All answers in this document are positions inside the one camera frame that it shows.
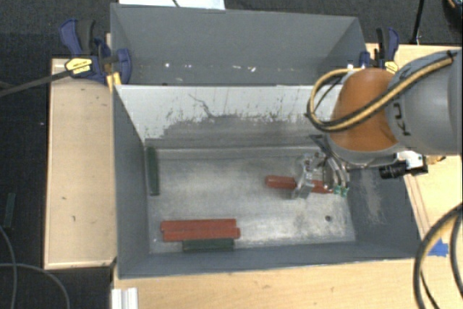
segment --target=green block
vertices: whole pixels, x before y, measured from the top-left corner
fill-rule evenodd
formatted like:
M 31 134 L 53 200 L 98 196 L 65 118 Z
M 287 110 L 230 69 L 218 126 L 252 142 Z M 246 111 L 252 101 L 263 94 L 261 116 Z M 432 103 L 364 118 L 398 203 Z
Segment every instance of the green block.
M 182 242 L 184 253 L 209 253 L 211 251 L 233 251 L 232 238 L 218 238 L 215 240 L 185 240 Z
M 159 196 L 158 159 L 156 156 L 156 149 L 153 147 L 145 148 L 145 173 L 150 195 Z

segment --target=blue clamp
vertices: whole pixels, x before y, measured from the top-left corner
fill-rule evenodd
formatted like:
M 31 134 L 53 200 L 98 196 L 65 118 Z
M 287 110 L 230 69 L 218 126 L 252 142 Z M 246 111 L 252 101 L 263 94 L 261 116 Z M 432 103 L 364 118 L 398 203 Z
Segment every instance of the blue clamp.
M 127 84 L 132 74 L 129 51 L 126 48 L 118 49 L 116 56 L 111 56 L 111 49 L 104 40 L 93 37 L 94 25 L 93 20 L 78 21 L 70 18 L 59 27 L 61 42 L 69 49 L 72 58 L 84 56 L 92 61 L 90 71 L 78 77 L 106 84 L 106 76 L 110 72 L 105 70 L 104 65 L 111 64 L 111 71 L 120 72 L 121 82 Z

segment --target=wooden block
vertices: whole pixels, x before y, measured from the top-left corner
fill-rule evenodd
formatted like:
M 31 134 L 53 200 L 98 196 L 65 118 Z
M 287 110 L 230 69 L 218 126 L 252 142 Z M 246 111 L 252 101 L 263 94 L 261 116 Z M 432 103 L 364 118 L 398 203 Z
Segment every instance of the wooden block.
M 278 175 L 268 175 L 266 177 L 266 185 L 267 187 L 278 188 L 280 190 L 294 190 L 297 187 L 294 178 L 280 177 Z
M 215 240 L 218 238 L 232 238 L 235 240 L 239 238 L 239 236 L 239 228 L 165 231 L 163 234 L 163 241 L 181 242 L 185 240 Z
M 181 232 L 199 229 L 233 229 L 236 219 L 166 220 L 161 222 L 161 231 Z

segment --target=blue tape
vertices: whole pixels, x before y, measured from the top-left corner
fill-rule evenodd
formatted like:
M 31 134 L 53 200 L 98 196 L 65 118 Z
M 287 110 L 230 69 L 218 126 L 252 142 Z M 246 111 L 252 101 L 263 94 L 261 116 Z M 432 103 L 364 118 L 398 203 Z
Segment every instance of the blue tape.
M 449 254 L 449 244 L 443 243 L 442 238 L 439 238 L 439 241 L 433 246 L 433 248 L 428 253 L 428 256 L 441 256 L 446 258 Z

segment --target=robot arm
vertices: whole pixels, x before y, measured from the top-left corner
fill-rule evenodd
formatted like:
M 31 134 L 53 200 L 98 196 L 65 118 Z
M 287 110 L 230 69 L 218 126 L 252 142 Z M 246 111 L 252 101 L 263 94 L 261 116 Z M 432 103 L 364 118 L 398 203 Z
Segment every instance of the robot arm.
M 346 72 L 322 77 L 307 110 L 314 126 L 325 132 L 328 152 L 345 168 L 380 166 L 381 176 L 395 177 L 413 172 L 408 170 L 422 155 L 462 153 L 461 49 L 415 60 L 395 75 L 358 69 L 343 84 L 331 120 L 319 120 L 313 109 L 317 90 Z

